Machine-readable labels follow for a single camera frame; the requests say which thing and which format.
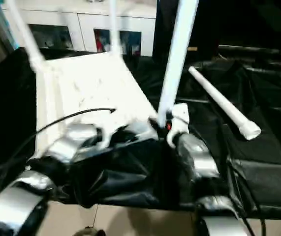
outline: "white pipe fitting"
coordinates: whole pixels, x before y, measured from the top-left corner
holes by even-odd
[[[256,138],[262,130],[251,120],[245,117],[225,96],[222,95],[198,70],[191,66],[188,71],[217,102],[224,112],[238,126],[240,133],[247,140]]]

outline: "black tarp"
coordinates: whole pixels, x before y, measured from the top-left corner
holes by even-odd
[[[42,52],[50,59],[82,55],[53,50]],[[157,108],[165,65],[147,57],[125,58],[125,61],[149,101]],[[200,135],[206,142],[224,177],[227,175],[226,161],[232,161],[248,181],[266,218],[281,219],[281,70],[255,68],[234,61],[196,65],[218,90],[262,128],[259,137],[245,141],[229,118],[188,74],[187,66],[183,70],[177,102],[188,104],[191,132]],[[0,163],[6,161],[14,148],[35,130],[34,79],[23,49],[15,51],[0,64]],[[111,174],[106,175],[106,179],[101,178],[93,195],[89,192],[90,186],[86,189],[81,186],[83,193],[77,198],[86,204],[95,201],[123,206],[193,210],[194,202],[178,197],[177,191],[185,189],[185,185],[180,181],[181,170],[176,160],[164,158],[163,152],[158,155],[161,153],[158,147],[155,150],[153,158],[148,158],[148,153],[141,155],[141,148],[135,148],[138,154],[129,162],[107,157],[105,171]],[[23,154],[30,155],[32,151],[34,143]],[[12,175],[21,168],[22,165],[12,168]],[[95,166],[88,166],[85,173],[89,173],[89,168]],[[126,178],[128,181],[125,182],[122,173],[129,174]],[[131,184],[133,177],[137,185]],[[113,188],[110,183],[119,183],[120,186]],[[247,214],[255,216],[248,190],[238,181],[234,182],[233,187]]]

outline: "white cabinet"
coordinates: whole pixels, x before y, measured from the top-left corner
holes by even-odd
[[[7,9],[4,9],[3,12],[9,22],[14,39],[20,46],[24,47],[24,40],[11,13]],[[23,20],[30,25],[40,47],[50,48],[52,44],[55,44],[59,47],[53,48],[85,50],[76,13],[22,10],[21,14]]]
[[[85,42],[86,50],[89,52],[97,52],[96,45],[96,30],[109,30],[110,20],[108,16],[104,15],[88,15],[78,14],[82,30],[82,36]],[[137,18],[137,17],[117,17],[117,25],[119,31],[125,31],[125,34],[138,32],[138,35],[132,35],[134,44],[140,45],[140,54],[142,56],[152,56],[155,24],[156,20],[151,18]],[[133,47],[129,42],[124,42],[121,35],[121,43],[128,44],[127,46]],[[123,52],[127,50],[126,45],[123,46]]]
[[[151,56],[157,0],[117,0],[123,53]],[[16,0],[39,47],[97,52],[108,50],[109,0]],[[25,43],[6,4],[3,12],[19,46]]]

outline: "white pvc pipe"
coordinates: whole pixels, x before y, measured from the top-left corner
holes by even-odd
[[[116,17],[116,0],[110,0],[110,40],[111,51],[116,55],[122,54],[120,35],[117,30],[117,17]]]
[[[165,126],[166,113],[175,102],[188,43],[193,28],[199,0],[180,0],[174,25],[171,49],[164,76],[163,89],[158,109],[158,123]]]
[[[36,70],[38,70],[41,64],[43,63],[44,57],[42,56],[37,47],[36,41],[31,33],[31,30],[23,21],[15,0],[6,0],[6,3],[26,43],[26,50],[29,55],[31,68],[34,72],[36,72]]]
[[[198,70],[191,66],[188,71],[217,102],[224,112],[238,126],[240,133],[247,139],[256,138],[262,130],[251,120],[245,117],[225,96],[222,95]]]

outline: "black fabric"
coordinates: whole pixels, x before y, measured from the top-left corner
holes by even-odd
[[[42,53],[50,59],[85,54],[55,50],[42,50]],[[165,64],[147,57],[125,58],[125,61],[157,109]],[[226,162],[230,160],[248,181],[264,216],[281,219],[281,70],[252,68],[233,61],[197,64],[211,83],[262,128],[259,137],[245,141],[187,72],[187,66],[183,70],[177,102],[188,104],[191,133],[207,144],[223,179],[229,177]],[[0,64],[0,163],[35,131],[35,112],[35,76],[25,51],[19,49]],[[75,188],[73,197],[86,206],[103,203],[193,210],[190,194],[194,193],[186,189],[187,179],[183,179],[181,165],[170,155],[170,149],[152,142],[146,147],[121,150],[120,155],[103,157],[102,163],[92,158],[89,160],[92,162],[85,163],[85,169],[74,166],[83,172],[77,172],[82,179],[74,178],[74,186],[78,186],[79,181],[89,180],[92,175],[99,176],[99,172],[106,175],[101,176],[99,182],[87,182],[86,189],[80,188],[82,193]],[[33,152],[34,142],[21,155],[31,156]],[[11,168],[12,176],[18,174],[22,166]],[[247,215],[256,216],[249,191],[233,175],[232,180],[235,195]]]

